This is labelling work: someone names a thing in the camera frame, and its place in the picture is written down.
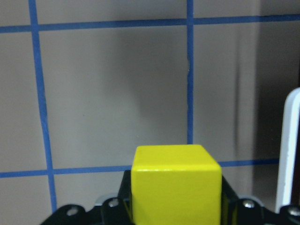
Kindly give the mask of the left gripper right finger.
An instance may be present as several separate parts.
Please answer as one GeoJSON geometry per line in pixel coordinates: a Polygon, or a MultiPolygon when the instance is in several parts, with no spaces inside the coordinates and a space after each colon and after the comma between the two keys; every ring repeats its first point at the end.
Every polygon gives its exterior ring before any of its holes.
{"type": "Polygon", "coordinates": [[[222,225],[261,225],[262,208],[252,198],[238,197],[225,177],[222,178],[221,222],[222,225]]]}

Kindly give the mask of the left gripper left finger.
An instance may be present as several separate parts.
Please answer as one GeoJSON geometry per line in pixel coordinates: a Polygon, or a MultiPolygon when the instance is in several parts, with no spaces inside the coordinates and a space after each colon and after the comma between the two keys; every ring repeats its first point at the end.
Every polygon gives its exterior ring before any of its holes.
{"type": "Polygon", "coordinates": [[[131,203],[131,171],[123,173],[117,196],[106,199],[101,206],[104,225],[133,225],[131,203]]]}

